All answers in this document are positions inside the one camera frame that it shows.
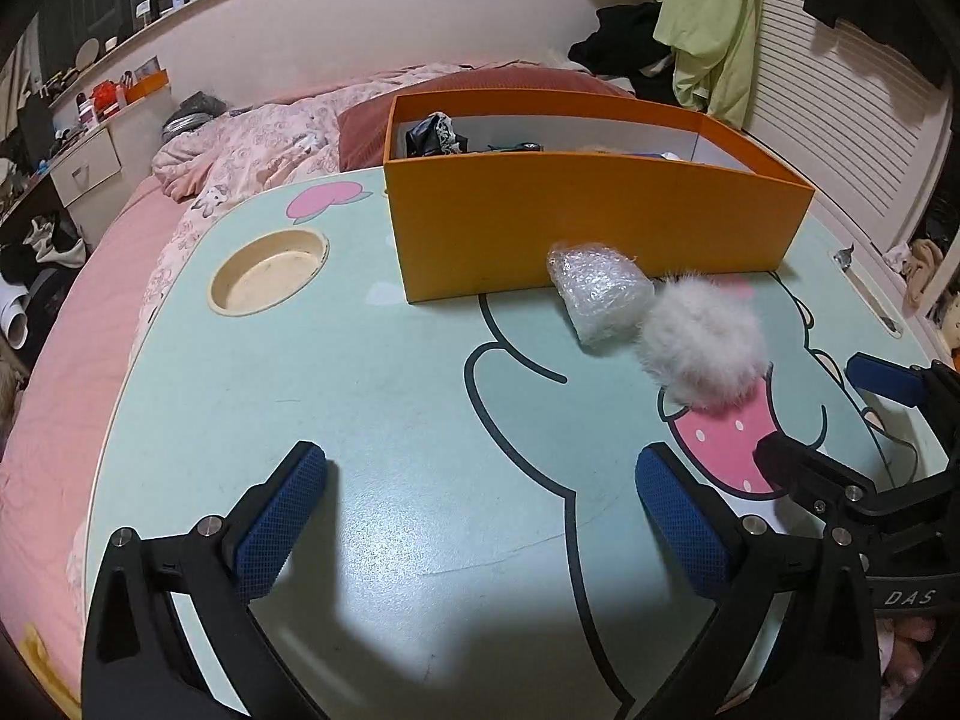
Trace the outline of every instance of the orange small box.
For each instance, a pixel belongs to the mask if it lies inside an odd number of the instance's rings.
[[[140,98],[145,98],[146,95],[154,93],[157,89],[162,89],[168,83],[170,83],[170,76],[167,76],[167,71],[165,70],[147,76],[126,90],[127,105],[134,103]]]
[[[435,111],[478,153],[405,158]],[[484,151],[521,142],[544,151]],[[682,159],[642,155],[664,151]],[[409,302],[548,286],[555,244],[603,242],[649,276],[772,271],[814,193],[703,114],[549,90],[398,95],[383,169]]]

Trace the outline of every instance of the green cloth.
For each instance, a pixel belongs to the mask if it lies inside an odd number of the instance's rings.
[[[673,47],[684,108],[740,129],[747,115],[761,0],[664,0],[654,39]]]

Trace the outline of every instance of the red pillow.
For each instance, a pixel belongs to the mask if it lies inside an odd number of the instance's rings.
[[[551,70],[535,66],[465,70],[397,89],[386,95],[347,108],[337,117],[340,126],[340,171],[383,165],[387,140],[387,119],[394,96],[448,89],[560,89],[565,92],[592,92],[598,95],[632,98],[629,92],[606,81],[573,70]]]

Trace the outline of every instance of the light green table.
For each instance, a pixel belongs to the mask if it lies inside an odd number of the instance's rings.
[[[362,186],[330,191],[370,194],[301,220],[330,241],[313,281],[251,317],[208,308],[227,256],[289,226],[304,189],[350,180]],[[256,196],[200,243],[133,367],[96,488],[88,589],[117,527],[183,533],[312,440],[333,461],[328,489],[253,610],[331,717],[634,716],[712,611],[637,498],[642,447],[666,440],[733,509],[791,530],[808,516],[752,465],[770,430],[882,487],[915,472],[917,449],[943,462],[919,415],[872,402],[906,441],[892,442],[843,382],[856,351],[925,358],[858,298],[830,259],[839,247],[808,218],[777,278],[724,281],[754,303],[774,367],[754,402],[709,419],[664,402],[629,345],[584,353],[553,290],[408,305],[382,170]],[[214,693],[238,706],[179,608]],[[759,659],[775,630],[776,615]]]

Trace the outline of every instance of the white fur pom-pom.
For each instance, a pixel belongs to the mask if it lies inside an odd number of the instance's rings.
[[[704,410],[741,402],[769,367],[750,305],[696,276],[667,282],[641,329],[640,354],[671,399]]]

